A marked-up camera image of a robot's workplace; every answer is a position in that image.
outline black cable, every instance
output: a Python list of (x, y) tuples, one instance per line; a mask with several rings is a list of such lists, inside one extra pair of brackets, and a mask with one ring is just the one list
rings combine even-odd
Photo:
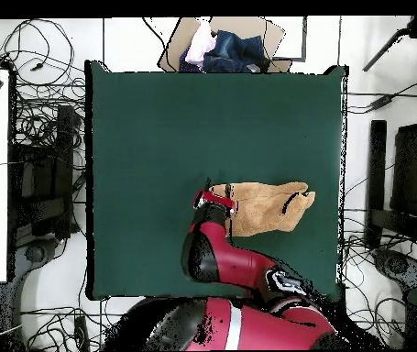
[(154, 28), (152, 26), (149, 25), (149, 23), (146, 21), (146, 19), (144, 17), (141, 17), (143, 19), (143, 22), (147, 25), (147, 27), (151, 30), (151, 32), (159, 39), (159, 41), (162, 44), (162, 49), (164, 50), (164, 52), (166, 53), (166, 62), (168, 63), (169, 67), (171, 69), (173, 69), (175, 72), (177, 72), (175, 70), (175, 68), (169, 63), (169, 53), (168, 53), (168, 47), (169, 47), (169, 43), (168, 45), (166, 45), (164, 43), (164, 40), (162, 40), (162, 37), (154, 30)]
[(382, 108), (383, 106), (389, 104), (394, 99), (394, 97), (397, 97), (397, 96), (403, 94), (404, 92), (411, 89), (413, 86), (417, 86), (417, 82), (413, 83), (410, 86), (407, 86), (406, 88), (404, 88), (401, 91), (396, 92), (394, 94), (383, 95), (378, 100), (376, 100), (376, 101), (374, 101), (371, 104), (368, 104), (366, 106), (349, 106), (348, 107), (348, 108), (367, 109), (366, 111), (363, 111), (363, 112), (347, 111), (347, 112), (349, 114), (363, 115), (363, 114), (367, 114), (367, 113), (372, 112), (372, 111), (376, 111), (376, 110)]
[[(390, 166), (388, 166), (386, 169), (384, 169), (385, 171), (386, 170), (388, 170), (388, 169), (390, 169), (390, 168), (392, 168), (393, 166), (395, 165), (395, 163), (392, 163)], [(348, 189), (346, 192), (345, 192), (345, 197), (346, 197), (346, 195), (347, 194), (349, 194), (353, 189), (355, 189), (357, 186), (359, 186), (359, 185), (361, 185), (361, 183), (363, 183), (363, 182), (365, 182), (365, 181), (367, 181), (368, 180), (368, 178), (369, 177), (366, 177), (363, 181), (360, 181), (359, 183), (357, 183), (355, 186), (352, 186), (350, 189)]]

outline blue fabric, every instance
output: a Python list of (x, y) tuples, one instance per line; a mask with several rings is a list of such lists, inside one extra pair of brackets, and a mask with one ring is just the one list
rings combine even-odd
[(185, 57), (187, 57), (189, 48), (190, 46), (187, 49), (185, 49), (185, 51), (179, 58), (179, 72), (201, 72), (197, 65), (193, 65), (192, 63), (188, 63), (185, 61)]
[(203, 58), (205, 72), (252, 72), (247, 65), (265, 67), (261, 36), (241, 39), (232, 32), (219, 30), (216, 46)]

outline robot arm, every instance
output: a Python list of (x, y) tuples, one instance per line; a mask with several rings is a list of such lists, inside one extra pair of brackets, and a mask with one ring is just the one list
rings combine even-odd
[(187, 277), (246, 288), (260, 294), (265, 304), (285, 294), (306, 295), (302, 282), (289, 277), (273, 258), (226, 241), (225, 220), (235, 209), (232, 200), (201, 191), (193, 207), (195, 214), (181, 256)]

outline tangled wires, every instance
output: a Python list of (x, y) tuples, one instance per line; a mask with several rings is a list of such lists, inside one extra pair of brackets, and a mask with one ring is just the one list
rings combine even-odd
[[(40, 26), (51, 26), (58, 31), (69, 47), (69, 60), (63, 62), (50, 56), (50, 44)], [(47, 52), (42, 54), (36, 51), (22, 49), (22, 40), (25, 31), (36, 31), (47, 46)], [(8, 49), (13, 39), (17, 39), (17, 49)], [(25, 54), (33, 54), (32, 58), (24, 61)], [(53, 147), (57, 137), (57, 113), (59, 105), (70, 105), (77, 119), (73, 123), (73, 150), (80, 159), (83, 169), (84, 120), (84, 85), (82, 77), (71, 77), (71, 71), (83, 72), (73, 66), (74, 47), (66, 35), (63, 27), (51, 20), (29, 19), (19, 23), (5, 38), (0, 48), (0, 61), (9, 60), (16, 71), (17, 83), (17, 115), (16, 131), (12, 136), (16, 144), (27, 144), (35, 147)], [(58, 77), (50, 82), (32, 82), (27, 79), (25, 72), (34, 72), (36, 75), (46, 74), (44, 68), (55, 72), (60, 71)]]
[[(346, 196), (354, 190), (356, 187), (361, 185), (365, 182), (368, 178), (363, 181), (360, 181), (358, 184), (353, 186), (346, 192)], [(364, 209), (345, 209), (346, 212), (366, 212)], [(356, 225), (362, 226), (365, 229), (368, 229), (366, 225), (363, 223), (351, 218), (345, 217), (346, 221), (351, 221)], [(364, 234), (365, 229), (361, 231), (345, 231), (350, 233), (348, 239), (345, 242), (344, 246), (344, 262), (341, 266), (341, 271), (339, 276), (343, 281), (346, 282), (346, 289), (347, 290), (357, 290), (366, 303), (366, 308), (360, 309), (357, 311), (351, 311), (348, 307), (346, 308), (348, 311), (348, 317), (350, 317), (356, 323), (361, 324), (368, 324), (368, 326), (364, 327), (366, 331), (374, 331), (382, 344), (386, 345), (386, 347), (390, 346), (390, 337), (393, 335), (398, 335), (401, 339), (405, 340), (405, 333), (402, 329), (404, 322), (398, 322), (395, 319), (391, 319), (390, 321), (386, 321), (381, 313), (379, 313), (379, 307), (386, 302), (395, 302), (402, 305), (405, 308), (405, 303), (402, 300), (399, 300), (394, 297), (384, 298), (380, 301), (376, 301), (376, 305), (374, 309), (371, 308), (371, 304), (369, 303), (369, 299), (366, 294), (361, 290), (361, 286), (365, 282), (365, 273), (359, 267), (363, 263), (367, 263), (374, 268), (374, 260), (372, 257), (372, 251), (369, 247), (365, 244), (365, 239), (361, 236)], [(406, 256), (410, 256), (413, 252), (414, 246), (417, 246), (417, 241), (411, 240), (406, 236), (403, 235), (381, 235), (383, 239), (386, 239), (387, 242), (382, 242), (379, 244), (379, 248), (391, 249), (395, 248), (399, 244), (412, 242), (410, 251), (406, 253)], [(361, 282), (359, 284), (355, 284), (352, 282), (346, 274), (347, 269), (355, 269), (361, 274)]]
[[(57, 310), (68, 310), (68, 312), (52, 313)], [(81, 308), (65, 306), (54, 309), (37, 309), (35, 311), (22, 312), (21, 314), (51, 314), (51, 318), (44, 325), (42, 325), (33, 336), (31, 336), (28, 339), (26, 343), (27, 351), (34, 350), (50, 352), (51, 350), (54, 350), (54, 352), (76, 352), (82, 349), (85, 343), (87, 343), (87, 346), (89, 346), (89, 348), (94, 348), (93, 352), (99, 351), (101, 348), (100, 343), (95, 339), (99, 337), (101, 334), (86, 339), (86, 336), (82, 332), (81, 328), (75, 327), (73, 333), (70, 334), (69, 330), (65, 327), (68, 326), (65, 325), (67, 324), (67, 320), (71, 322), (71, 319), (74, 318), (74, 321), (76, 321), (76, 317), (79, 315), (83, 315), (87, 320), (91, 321), (92, 323), (101, 325), (105, 329), (107, 329), (106, 325), (95, 321), (89, 314), (87, 314)], [(53, 343), (52, 346), (36, 346), (36, 342), (38, 338), (41, 336), (48, 336), (51, 342)]]

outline white stripe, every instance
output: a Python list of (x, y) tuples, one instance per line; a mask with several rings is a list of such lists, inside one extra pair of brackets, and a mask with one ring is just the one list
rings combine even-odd
[(229, 322), (229, 331), (227, 333), (226, 340), (226, 351), (236, 351), (239, 346), (239, 339), (241, 337), (241, 322), (242, 322), (242, 313), (241, 310), (235, 308), (231, 304), (231, 321)]

